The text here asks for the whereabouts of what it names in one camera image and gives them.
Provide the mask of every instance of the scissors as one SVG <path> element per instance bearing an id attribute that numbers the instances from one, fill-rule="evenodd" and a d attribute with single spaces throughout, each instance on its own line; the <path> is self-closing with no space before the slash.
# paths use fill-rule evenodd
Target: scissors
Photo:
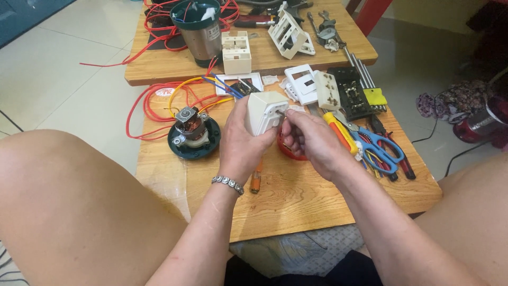
<path id="1" fill-rule="evenodd" d="M 395 173 L 395 171 L 398 169 L 396 164 L 404 159 L 404 152 L 402 151 L 402 149 L 397 144 L 393 143 L 391 140 L 389 140 L 389 139 L 387 139 L 385 137 L 382 137 L 382 136 L 379 136 L 379 135 L 377 135 L 375 133 L 372 133 L 369 130 L 363 128 L 363 127 L 358 127 L 358 125 L 348 121 L 346 119 L 346 117 L 344 116 L 344 114 L 342 114 L 342 112 L 340 112 L 340 111 L 334 111 L 333 115 L 347 129 L 349 129 L 351 137 L 353 137 L 353 139 L 355 141 L 359 141 L 362 144 L 363 159 L 366 162 L 369 162 L 369 163 L 372 162 L 368 158 L 367 152 L 366 152 L 366 151 L 370 151 L 371 153 L 376 155 L 381 161 L 386 163 L 386 165 L 389 168 L 389 169 L 384 169 L 381 166 L 377 166 L 376 164 L 372 163 L 371 165 L 372 165 L 372 167 L 374 169 L 376 169 L 376 170 L 378 170 L 380 172 L 386 173 L 386 174 L 393 174 L 393 173 Z M 374 144 L 366 142 L 364 139 L 362 139 L 362 136 L 363 137 L 367 137 L 371 142 L 374 142 Z M 385 144 L 390 146 L 391 150 L 395 150 L 396 152 L 394 152 L 394 154 L 397 157 L 392 157 L 383 148 L 378 146 L 376 143 L 379 142 L 379 141 L 383 141 Z"/>

